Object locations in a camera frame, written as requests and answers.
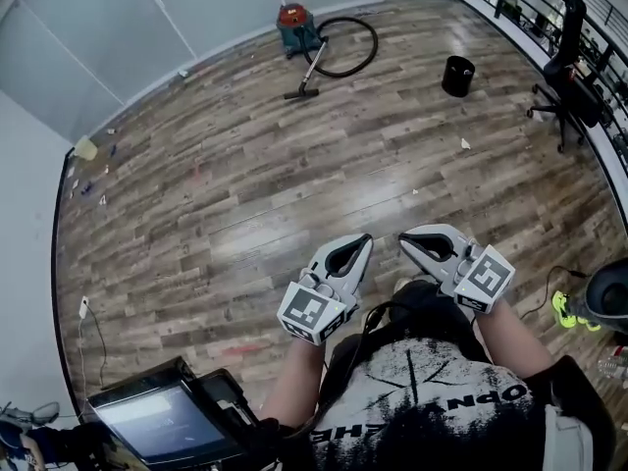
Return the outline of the black office chair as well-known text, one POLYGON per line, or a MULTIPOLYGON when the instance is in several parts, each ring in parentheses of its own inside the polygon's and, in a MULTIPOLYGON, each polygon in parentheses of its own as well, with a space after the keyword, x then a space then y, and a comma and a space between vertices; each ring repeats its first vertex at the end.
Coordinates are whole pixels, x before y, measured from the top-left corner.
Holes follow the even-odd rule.
POLYGON ((543 77, 552 93, 542 85, 534 84, 532 91, 539 91, 549 101, 549 105, 534 105, 527 109, 526 116, 533 118, 535 112, 552 113, 559 122, 559 153, 564 152, 565 127, 569 123, 578 132, 577 143, 584 144, 586 128, 594 128, 601 120, 603 101, 577 67, 579 42, 587 7, 583 0, 565 0, 565 15, 561 40, 557 52, 546 63, 543 77))

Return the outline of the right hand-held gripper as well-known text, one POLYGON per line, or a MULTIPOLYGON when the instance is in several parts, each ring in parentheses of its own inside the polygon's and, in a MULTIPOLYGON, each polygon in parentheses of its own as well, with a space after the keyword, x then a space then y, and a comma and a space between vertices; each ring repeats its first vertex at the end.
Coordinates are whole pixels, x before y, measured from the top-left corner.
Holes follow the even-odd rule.
POLYGON ((457 228, 430 224, 401 233, 402 251, 435 278, 458 305, 490 314, 512 281, 514 267, 491 245, 483 247, 457 228))

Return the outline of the black round waste bin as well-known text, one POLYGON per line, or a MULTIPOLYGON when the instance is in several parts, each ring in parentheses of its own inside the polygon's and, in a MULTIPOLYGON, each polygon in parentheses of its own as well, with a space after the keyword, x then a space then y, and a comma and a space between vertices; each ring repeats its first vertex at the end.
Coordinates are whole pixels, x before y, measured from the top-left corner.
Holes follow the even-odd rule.
POLYGON ((475 74, 475 65, 468 59, 453 55, 445 62, 442 88, 450 96, 463 98, 471 87, 475 74))

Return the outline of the yellow bucket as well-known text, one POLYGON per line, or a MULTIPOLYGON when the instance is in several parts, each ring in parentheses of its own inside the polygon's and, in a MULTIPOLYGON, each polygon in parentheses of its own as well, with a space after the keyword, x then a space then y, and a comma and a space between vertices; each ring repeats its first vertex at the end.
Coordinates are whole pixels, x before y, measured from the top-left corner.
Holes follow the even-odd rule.
POLYGON ((75 144, 73 154, 84 161, 93 161, 98 154, 98 146, 84 135, 75 144))

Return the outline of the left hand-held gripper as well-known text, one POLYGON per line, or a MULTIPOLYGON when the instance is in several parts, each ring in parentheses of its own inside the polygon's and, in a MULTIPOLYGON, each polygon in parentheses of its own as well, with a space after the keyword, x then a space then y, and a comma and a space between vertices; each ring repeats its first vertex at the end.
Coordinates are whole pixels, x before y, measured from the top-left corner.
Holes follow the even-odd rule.
POLYGON ((323 344, 359 307, 357 289, 373 249, 369 234, 344 235, 321 246, 311 267, 290 282, 277 312, 294 337, 323 344))

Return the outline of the person's left forearm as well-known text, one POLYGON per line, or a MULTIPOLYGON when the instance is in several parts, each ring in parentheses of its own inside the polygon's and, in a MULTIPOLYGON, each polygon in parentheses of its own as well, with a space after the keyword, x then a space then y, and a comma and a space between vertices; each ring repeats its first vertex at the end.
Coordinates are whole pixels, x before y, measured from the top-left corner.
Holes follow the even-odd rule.
POLYGON ((326 347, 294 339, 281 373, 261 407, 262 419, 297 428, 315 413, 320 395, 326 347))

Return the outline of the black metal railing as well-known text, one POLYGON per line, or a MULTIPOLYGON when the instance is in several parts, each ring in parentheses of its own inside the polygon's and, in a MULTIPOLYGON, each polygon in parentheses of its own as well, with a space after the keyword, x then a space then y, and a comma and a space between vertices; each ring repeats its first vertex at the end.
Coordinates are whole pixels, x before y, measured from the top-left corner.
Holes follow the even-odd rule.
MULTIPOLYGON (((482 0, 532 38, 548 55, 557 51, 566 0, 482 0)), ((582 0, 586 16, 576 69, 603 101, 601 124, 628 173, 628 18, 608 0, 582 0)))

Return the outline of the person's right forearm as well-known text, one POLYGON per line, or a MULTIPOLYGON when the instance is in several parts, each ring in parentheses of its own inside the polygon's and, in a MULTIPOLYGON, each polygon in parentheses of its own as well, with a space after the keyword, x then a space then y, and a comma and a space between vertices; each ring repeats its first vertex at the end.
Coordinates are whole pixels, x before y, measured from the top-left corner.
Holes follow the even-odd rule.
POLYGON ((490 313, 477 313, 476 320, 496 365, 509 369, 521 379, 527 379, 554 364, 548 349, 504 299, 500 299, 490 313))

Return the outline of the chest-mounted tablet screen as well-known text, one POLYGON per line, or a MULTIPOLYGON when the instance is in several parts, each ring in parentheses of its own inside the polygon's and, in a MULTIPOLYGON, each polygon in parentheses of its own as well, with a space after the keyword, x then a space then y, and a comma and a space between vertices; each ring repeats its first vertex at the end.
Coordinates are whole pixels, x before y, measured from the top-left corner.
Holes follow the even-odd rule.
POLYGON ((243 430, 178 356, 88 399, 99 420, 151 471, 245 452, 243 430))

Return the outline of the person's black trousers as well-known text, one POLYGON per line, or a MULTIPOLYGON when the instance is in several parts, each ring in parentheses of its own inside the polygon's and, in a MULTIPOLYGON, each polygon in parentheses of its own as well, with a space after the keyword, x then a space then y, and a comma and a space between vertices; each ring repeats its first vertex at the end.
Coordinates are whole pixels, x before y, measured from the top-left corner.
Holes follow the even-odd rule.
POLYGON ((395 293, 391 302, 390 322, 366 338, 357 334, 341 341, 334 348, 331 367, 346 367, 353 357, 362 361, 382 346, 406 339, 449 342, 470 360, 489 360, 469 319, 451 297, 438 296, 434 284, 415 280, 395 293))

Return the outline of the clear plastic water bottle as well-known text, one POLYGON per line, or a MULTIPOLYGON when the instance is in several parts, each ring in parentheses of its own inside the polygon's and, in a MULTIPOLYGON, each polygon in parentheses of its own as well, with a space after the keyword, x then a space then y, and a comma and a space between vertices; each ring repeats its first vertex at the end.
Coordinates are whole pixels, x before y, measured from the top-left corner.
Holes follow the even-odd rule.
POLYGON ((598 371, 608 379, 619 381, 628 390, 628 346, 607 347, 598 360, 598 371))

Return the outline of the person's black white printed T-shirt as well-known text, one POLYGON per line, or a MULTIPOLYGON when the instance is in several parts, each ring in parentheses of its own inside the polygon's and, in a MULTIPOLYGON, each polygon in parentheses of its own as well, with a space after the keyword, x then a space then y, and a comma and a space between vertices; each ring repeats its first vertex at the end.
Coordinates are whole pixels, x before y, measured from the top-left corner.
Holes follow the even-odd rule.
POLYGON ((612 420, 571 357, 521 379, 406 339, 347 380, 283 471, 607 471, 614 455, 612 420))

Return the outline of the red and teal vacuum cleaner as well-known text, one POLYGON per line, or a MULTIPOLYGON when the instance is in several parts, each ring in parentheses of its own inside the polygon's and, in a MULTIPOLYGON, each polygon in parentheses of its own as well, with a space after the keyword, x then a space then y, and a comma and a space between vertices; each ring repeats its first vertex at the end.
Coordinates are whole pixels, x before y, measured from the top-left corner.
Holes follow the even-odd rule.
POLYGON ((281 35, 288 59, 305 51, 317 51, 322 41, 314 25, 313 15, 300 4, 280 7, 276 27, 281 35))

